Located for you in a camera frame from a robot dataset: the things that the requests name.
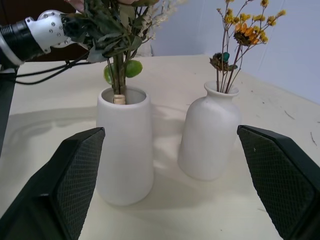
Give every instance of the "dark brown surface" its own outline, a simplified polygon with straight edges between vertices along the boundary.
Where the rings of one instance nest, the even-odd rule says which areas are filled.
[[[75,10],[64,0],[0,0],[0,25],[15,24],[27,17],[37,19],[46,10],[58,10],[63,13],[73,13]],[[74,60],[86,50],[76,44],[65,48],[51,48],[51,53],[35,58],[32,61],[65,61]]]

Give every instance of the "table surface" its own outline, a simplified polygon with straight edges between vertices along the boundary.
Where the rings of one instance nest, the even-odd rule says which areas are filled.
[[[194,180],[178,168],[188,107],[206,94],[204,83],[215,80],[209,58],[139,60],[143,72],[127,83],[152,99],[154,186],[144,200],[129,207],[108,205],[95,192],[80,240],[280,240],[254,189],[239,140],[226,172],[216,181]],[[26,63],[19,73],[61,64]],[[104,67],[77,66],[39,85],[16,86],[0,159],[0,216],[64,139],[96,126],[97,96],[109,87]],[[293,138],[320,165],[319,105],[245,73],[238,75],[235,85],[240,95],[234,102],[243,124]]]

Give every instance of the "white ceramic vase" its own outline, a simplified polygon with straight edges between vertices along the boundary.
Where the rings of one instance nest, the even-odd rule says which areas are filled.
[[[113,90],[98,97],[96,125],[104,127],[96,187],[117,206],[139,202],[154,182],[151,100],[144,91],[127,86],[127,105],[113,104]]]
[[[217,179],[226,169],[241,113],[232,99],[239,94],[217,92],[215,81],[204,85],[207,96],[191,104],[186,114],[178,165],[189,176],[202,180]]]

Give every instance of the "white wall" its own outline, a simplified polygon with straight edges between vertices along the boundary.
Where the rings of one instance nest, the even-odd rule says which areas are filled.
[[[231,7],[239,9],[244,0]],[[222,20],[216,8],[224,0],[189,0],[158,30],[152,43],[156,56],[212,55],[221,52]],[[245,13],[259,14],[260,0],[250,3]],[[270,0],[267,15],[281,9],[287,16],[269,29],[269,43],[259,45],[244,57],[242,69],[263,81],[320,104],[320,13],[319,0]]]

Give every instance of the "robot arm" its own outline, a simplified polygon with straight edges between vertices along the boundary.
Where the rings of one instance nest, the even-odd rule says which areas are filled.
[[[0,27],[0,65],[16,68],[34,57],[49,54],[51,47],[64,48],[75,43],[64,32],[63,14],[48,10],[38,20],[27,17]]]

